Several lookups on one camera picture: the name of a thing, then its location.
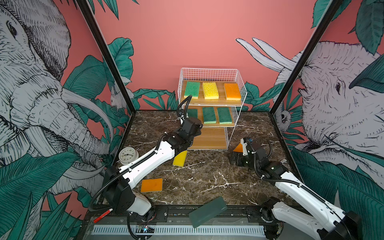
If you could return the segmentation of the bright green sponge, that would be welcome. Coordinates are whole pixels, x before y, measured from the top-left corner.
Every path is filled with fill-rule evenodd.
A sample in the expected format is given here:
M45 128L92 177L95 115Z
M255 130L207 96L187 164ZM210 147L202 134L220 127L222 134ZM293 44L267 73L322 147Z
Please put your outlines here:
M200 82L187 81L184 97L192 96L192 99L198 99L200 92Z

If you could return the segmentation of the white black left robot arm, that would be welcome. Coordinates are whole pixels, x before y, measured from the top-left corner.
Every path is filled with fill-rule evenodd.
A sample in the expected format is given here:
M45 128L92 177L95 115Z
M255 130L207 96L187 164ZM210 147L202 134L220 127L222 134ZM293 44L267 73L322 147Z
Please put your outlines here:
M116 214L125 212L145 216L153 208L144 196L136 194L136 185L161 164L173 159L192 146L194 138L201 135L203 123L197 118L184 118L179 128L164 133L157 145L127 166L107 169L102 187L91 198L89 212L113 210Z

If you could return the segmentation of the dark green sponge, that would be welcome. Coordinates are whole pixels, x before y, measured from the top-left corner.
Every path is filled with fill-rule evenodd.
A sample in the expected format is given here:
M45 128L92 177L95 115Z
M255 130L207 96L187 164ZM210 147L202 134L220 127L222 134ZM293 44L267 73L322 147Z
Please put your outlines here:
M218 113L220 124L226 125L226 124L232 124L233 123L231 111L229 108L227 108L227 107L217 108L217 113Z
M187 110L187 117L188 118L198 118L198 110L197 109L188 109Z
M203 107L202 110L204 124L215 124L217 122L215 109L213 107Z

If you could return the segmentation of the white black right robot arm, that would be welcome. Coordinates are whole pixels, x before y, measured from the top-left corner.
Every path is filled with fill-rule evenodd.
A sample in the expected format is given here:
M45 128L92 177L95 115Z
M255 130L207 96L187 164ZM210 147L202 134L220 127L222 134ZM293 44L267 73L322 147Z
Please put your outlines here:
M282 163L271 162L270 154L250 137L240 140L231 160L253 171L257 178L275 186L294 199L307 212L294 209L277 198L264 202L258 215L265 223L279 223L276 231L266 230L267 239L275 240L285 223L314 240L361 240L362 219L353 211L345 212L302 183Z

